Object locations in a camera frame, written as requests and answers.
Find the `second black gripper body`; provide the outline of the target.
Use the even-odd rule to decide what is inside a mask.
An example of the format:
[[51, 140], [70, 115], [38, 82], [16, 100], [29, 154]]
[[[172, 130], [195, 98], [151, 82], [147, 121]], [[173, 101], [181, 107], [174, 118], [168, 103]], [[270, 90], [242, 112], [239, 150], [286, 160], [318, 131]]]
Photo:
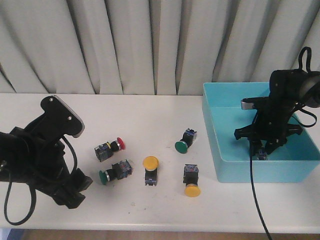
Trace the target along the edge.
[[294, 78], [298, 70], [275, 70], [269, 79], [269, 96], [263, 107], [256, 109], [252, 123], [234, 131], [236, 140], [287, 140], [288, 121], [293, 114], [299, 94]]

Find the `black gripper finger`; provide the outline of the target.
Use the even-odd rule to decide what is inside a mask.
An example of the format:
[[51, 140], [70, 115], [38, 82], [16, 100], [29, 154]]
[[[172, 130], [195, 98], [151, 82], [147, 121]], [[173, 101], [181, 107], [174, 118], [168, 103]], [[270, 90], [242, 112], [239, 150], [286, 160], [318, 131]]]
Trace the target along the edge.
[[76, 209], [86, 197], [79, 192], [57, 191], [54, 193], [54, 201], [59, 206], [68, 209]]
[[82, 192], [93, 183], [93, 180], [85, 175], [80, 168], [77, 168], [72, 175], [72, 183], [77, 192]]

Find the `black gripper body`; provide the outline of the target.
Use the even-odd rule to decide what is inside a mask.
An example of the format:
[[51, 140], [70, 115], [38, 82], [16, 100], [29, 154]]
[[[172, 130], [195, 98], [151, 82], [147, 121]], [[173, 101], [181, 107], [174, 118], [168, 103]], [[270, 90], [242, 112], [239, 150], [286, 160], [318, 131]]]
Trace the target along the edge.
[[65, 135], [69, 133], [67, 128], [56, 126], [14, 128], [14, 134], [28, 146], [26, 165], [35, 178], [31, 185], [54, 200], [75, 199], [75, 169], [68, 170], [65, 145], [61, 142], [67, 142]]

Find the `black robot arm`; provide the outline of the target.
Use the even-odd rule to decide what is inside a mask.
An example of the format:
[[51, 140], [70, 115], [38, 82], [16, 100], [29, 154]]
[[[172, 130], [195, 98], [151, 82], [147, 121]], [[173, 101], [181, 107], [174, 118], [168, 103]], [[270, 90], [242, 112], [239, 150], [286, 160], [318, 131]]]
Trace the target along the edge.
[[46, 143], [42, 136], [15, 127], [0, 134], [0, 159], [11, 177], [1, 173], [0, 180], [24, 183], [51, 197], [56, 204], [77, 208], [85, 199], [85, 191], [93, 180], [77, 166], [69, 170], [64, 159], [65, 138]]

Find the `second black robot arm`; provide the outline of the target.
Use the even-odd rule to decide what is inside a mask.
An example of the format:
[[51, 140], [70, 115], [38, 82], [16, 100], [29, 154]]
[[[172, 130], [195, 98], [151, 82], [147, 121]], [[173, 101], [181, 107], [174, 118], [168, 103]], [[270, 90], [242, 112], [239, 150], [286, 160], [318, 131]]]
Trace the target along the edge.
[[300, 124], [289, 123], [296, 111], [320, 106], [320, 73], [302, 69], [275, 70], [269, 79], [269, 95], [244, 98], [243, 110], [256, 110], [250, 125], [234, 131], [237, 140], [247, 138], [250, 155], [264, 149], [269, 155], [287, 143], [291, 135], [300, 135]]

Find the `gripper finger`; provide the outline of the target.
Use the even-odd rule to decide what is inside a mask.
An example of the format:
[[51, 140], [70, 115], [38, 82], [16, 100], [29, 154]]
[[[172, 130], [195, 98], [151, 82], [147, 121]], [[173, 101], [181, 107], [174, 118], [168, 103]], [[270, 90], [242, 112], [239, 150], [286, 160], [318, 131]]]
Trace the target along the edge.
[[282, 147], [287, 143], [287, 140], [274, 139], [272, 141], [267, 141], [264, 148], [267, 154], [271, 154], [277, 148]]
[[262, 142], [259, 139], [252, 139], [249, 141], [249, 155], [250, 157], [256, 156], [260, 153]]

